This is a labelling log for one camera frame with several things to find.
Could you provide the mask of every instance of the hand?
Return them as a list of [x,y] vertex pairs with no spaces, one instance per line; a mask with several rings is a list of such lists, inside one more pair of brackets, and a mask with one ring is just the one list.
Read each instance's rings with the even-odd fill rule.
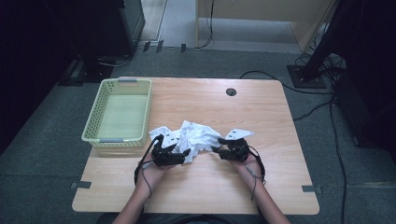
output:
[[[147,156],[144,161],[150,161],[150,160],[152,160],[151,155]],[[172,169],[173,167],[175,167],[175,165],[159,167],[154,162],[152,162],[144,170],[142,166],[140,168],[139,175],[137,177],[135,190],[147,193],[149,196],[150,193],[152,193],[152,191],[154,191],[161,183],[161,180],[165,176],[166,172]]]
[[257,163],[256,159],[252,155],[248,154],[247,159],[244,162],[240,162],[240,161],[228,161],[228,162],[238,172],[242,180],[247,184],[247,186],[251,191],[253,191],[255,183],[261,182],[261,180],[259,179],[255,180],[255,177],[247,168],[248,166],[255,176],[262,176],[260,165]]

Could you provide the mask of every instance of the black equipment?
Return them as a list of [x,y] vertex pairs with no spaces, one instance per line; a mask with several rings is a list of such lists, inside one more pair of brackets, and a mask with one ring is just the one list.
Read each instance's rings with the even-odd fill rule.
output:
[[334,93],[355,145],[384,148],[396,162],[396,33],[390,32],[396,29],[395,10],[394,0],[340,1],[328,31],[299,71],[307,84],[320,76],[319,68],[331,53],[343,57],[346,75]]
[[42,2],[84,63],[76,82],[101,82],[116,60],[133,57],[146,24],[140,0]]
[[225,140],[223,138],[219,138],[218,141],[222,145],[227,145],[227,149],[212,147],[213,151],[218,153],[222,160],[244,162],[248,158],[248,154],[251,154],[260,166],[262,171],[262,181],[265,181],[265,168],[262,164],[262,159],[256,149],[250,147],[244,138],[237,140]]
[[155,164],[158,166],[165,165],[178,165],[184,162],[186,156],[190,154],[190,149],[185,150],[183,153],[173,153],[172,150],[176,145],[162,148],[163,135],[160,134],[159,141],[155,144],[154,149],[151,151],[151,156]]
[[[147,155],[149,154],[149,151],[151,150],[152,145],[155,143],[155,141],[158,141],[154,149],[151,151],[151,161],[144,161]],[[173,153],[172,150],[175,148],[176,145],[170,146],[163,148],[163,135],[160,134],[157,137],[155,137],[150,145],[148,146],[148,150],[146,151],[145,155],[142,158],[142,161],[139,162],[137,165],[136,169],[134,170],[134,183],[136,184],[137,182],[137,176],[139,175],[140,168],[142,165],[153,162],[158,165],[158,166],[165,166],[165,165],[178,165],[182,164],[186,158],[190,154],[190,149],[185,150],[183,153]]]

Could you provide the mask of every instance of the person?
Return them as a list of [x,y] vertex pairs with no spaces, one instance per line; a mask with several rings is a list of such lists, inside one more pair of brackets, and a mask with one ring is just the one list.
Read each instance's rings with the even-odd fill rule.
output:
[[[261,176],[260,166],[256,159],[249,155],[244,162],[229,161],[229,163],[241,176],[250,191],[253,192],[253,198],[256,204],[259,206],[262,216],[265,218],[265,220],[268,223],[289,223],[287,218],[283,215],[274,200],[271,198],[261,180],[255,180],[255,178]],[[144,176],[142,175],[142,170],[140,170],[134,192],[127,204],[125,204],[122,211],[113,221],[113,224],[136,223],[141,215],[141,211],[146,200],[149,198],[152,191],[154,191],[161,183],[161,180],[166,175],[166,172],[173,167],[174,166],[158,167],[153,162],[145,168]]]

